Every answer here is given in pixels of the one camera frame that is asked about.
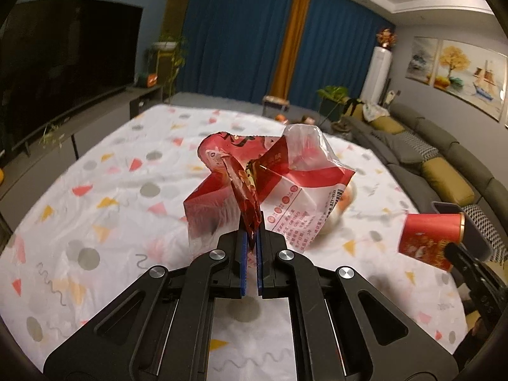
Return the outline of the patterned black white cushion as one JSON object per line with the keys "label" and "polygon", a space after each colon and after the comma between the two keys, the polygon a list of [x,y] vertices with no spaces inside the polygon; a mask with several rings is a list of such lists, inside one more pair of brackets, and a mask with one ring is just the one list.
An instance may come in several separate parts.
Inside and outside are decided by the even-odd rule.
{"label": "patterned black white cushion", "polygon": [[424,162],[439,156],[439,151],[436,147],[426,143],[410,132],[404,131],[396,134],[395,137],[414,149],[422,157]]}

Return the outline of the red paper cup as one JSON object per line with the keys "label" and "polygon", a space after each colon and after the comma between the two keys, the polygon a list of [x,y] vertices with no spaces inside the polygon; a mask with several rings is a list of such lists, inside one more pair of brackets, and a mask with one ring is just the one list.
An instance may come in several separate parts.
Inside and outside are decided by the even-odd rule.
{"label": "red paper cup", "polygon": [[398,252],[414,260],[449,272],[452,264],[444,255],[448,244],[458,245],[465,230],[463,212],[451,214],[408,214]]}

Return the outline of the sailing ship painting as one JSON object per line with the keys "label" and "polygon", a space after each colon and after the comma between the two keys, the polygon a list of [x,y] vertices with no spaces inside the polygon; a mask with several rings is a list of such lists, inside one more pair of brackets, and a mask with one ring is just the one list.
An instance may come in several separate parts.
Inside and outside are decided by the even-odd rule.
{"label": "sailing ship painting", "polygon": [[442,40],[435,89],[456,97],[496,121],[503,111],[507,56],[455,40]]}

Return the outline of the plant stand with vines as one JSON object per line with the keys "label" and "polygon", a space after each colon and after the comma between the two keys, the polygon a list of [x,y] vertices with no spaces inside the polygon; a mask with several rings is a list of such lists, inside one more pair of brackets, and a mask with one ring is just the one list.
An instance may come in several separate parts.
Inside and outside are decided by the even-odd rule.
{"label": "plant stand with vines", "polygon": [[162,98],[177,92],[177,78],[186,63],[187,40],[183,35],[163,35],[147,49],[147,73],[160,86]]}

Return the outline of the grey cushion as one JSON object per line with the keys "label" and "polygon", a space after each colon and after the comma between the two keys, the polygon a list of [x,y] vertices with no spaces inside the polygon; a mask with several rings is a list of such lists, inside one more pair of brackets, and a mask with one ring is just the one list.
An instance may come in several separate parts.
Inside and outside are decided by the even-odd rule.
{"label": "grey cushion", "polygon": [[375,138],[378,138],[396,156],[396,159],[406,166],[418,166],[423,163],[423,157],[404,140],[388,132],[375,130]]}

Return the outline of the potted green plant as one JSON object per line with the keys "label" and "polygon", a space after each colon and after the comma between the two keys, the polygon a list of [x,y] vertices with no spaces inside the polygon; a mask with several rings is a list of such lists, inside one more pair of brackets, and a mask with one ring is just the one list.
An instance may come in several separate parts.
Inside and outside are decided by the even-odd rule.
{"label": "potted green plant", "polygon": [[317,90],[320,98],[319,114],[323,121],[331,123],[340,120],[344,113],[345,103],[349,99],[349,91],[344,86],[328,85]]}

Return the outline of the white standing air conditioner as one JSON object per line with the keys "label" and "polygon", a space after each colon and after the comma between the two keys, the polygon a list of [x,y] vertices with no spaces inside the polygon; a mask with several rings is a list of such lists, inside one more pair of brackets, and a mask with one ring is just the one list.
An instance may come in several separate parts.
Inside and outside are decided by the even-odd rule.
{"label": "white standing air conditioner", "polygon": [[381,93],[385,87],[387,76],[392,63],[393,54],[390,50],[377,46],[374,49],[360,100],[368,103],[378,104]]}

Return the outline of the left landscape painting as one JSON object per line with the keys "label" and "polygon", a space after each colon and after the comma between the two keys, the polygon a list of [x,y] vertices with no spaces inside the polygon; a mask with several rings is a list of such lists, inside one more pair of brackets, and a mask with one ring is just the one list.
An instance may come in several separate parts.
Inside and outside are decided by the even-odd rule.
{"label": "left landscape painting", "polygon": [[438,53],[438,39],[415,36],[405,77],[429,85]]}

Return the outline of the orange curtain strip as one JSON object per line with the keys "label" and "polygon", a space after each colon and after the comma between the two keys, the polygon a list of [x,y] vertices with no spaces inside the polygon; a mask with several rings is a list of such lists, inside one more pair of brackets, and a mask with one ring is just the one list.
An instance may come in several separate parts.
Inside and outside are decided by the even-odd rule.
{"label": "orange curtain strip", "polygon": [[292,0],[270,95],[288,99],[311,0]]}

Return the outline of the grey sectional sofa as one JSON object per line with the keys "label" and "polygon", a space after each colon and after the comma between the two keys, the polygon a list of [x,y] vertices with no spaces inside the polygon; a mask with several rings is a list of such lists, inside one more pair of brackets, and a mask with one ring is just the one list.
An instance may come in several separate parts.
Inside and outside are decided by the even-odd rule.
{"label": "grey sectional sofa", "polygon": [[421,212],[458,209],[492,247],[490,262],[507,263],[507,188],[449,132],[412,108],[394,103],[375,110],[348,100],[341,121],[360,146],[387,165]]}

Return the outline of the red and clear snack bag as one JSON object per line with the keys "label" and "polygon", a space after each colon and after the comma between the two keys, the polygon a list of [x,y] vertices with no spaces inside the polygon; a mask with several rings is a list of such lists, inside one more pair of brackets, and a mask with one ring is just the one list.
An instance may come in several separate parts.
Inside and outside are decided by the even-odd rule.
{"label": "red and clear snack bag", "polygon": [[248,238],[265,228],[305,251],[356,173],[317,126],[304,124],[286,126],[279,137],[217,132],[197,154],[210,173],[184,200],[195,254],[215,248],[240,224]]}

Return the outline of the patterned white tablecloth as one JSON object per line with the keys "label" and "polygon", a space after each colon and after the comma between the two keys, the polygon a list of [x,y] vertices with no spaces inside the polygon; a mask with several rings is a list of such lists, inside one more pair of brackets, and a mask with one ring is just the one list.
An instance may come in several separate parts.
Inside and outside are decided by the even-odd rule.
{"label": "patterned white tablecloth", "polygon": [[[184,200],[208,175],[197,147],[214,132],[278,136],[283,126],[160,105],[88,151],[30,209],[1,256],[1,316],[37,368],[148,267],[191,262]],[[328,143],[355,171],[354,199],[307,257],[353,267],[454,351],[467,324],[452,277],[398,251],[411,200],[372,151],[333,136]]]}

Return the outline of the small mustard cushion far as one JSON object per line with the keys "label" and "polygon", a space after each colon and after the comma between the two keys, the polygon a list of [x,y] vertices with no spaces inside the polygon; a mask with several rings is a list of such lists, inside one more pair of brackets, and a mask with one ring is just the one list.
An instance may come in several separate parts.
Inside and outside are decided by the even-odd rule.
{"label": "small mustard cushion far", "polygon": [[381,116],[371,121],[370,126],[377,131],[387,132],[390,134],[399,134],[405,131],[405,127],[390,116]]}

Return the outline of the mustard yellow cushion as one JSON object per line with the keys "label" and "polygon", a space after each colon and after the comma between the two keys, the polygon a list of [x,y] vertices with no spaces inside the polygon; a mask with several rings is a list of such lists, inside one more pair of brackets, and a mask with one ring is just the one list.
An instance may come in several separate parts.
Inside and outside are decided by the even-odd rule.
{"label": "mustard yellow cushion", "polygon": [[421,174],[442,201],[459,206],[474,203],[473,188],[443,157],[424,162]]}

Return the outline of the grey plastic trash bin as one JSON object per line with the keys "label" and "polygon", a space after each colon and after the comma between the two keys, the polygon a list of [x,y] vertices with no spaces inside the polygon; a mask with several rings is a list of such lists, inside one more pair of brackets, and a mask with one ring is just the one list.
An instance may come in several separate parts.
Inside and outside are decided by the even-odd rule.
{"label": "grey plastic trash bin", "polygon": [[431,206],[436,213],[456,214],[464,216],[462,245],[479,261],[488,261],[493,254],[492,244],[482,235],[472,218],[461,207],[453,203],[432,201]]}

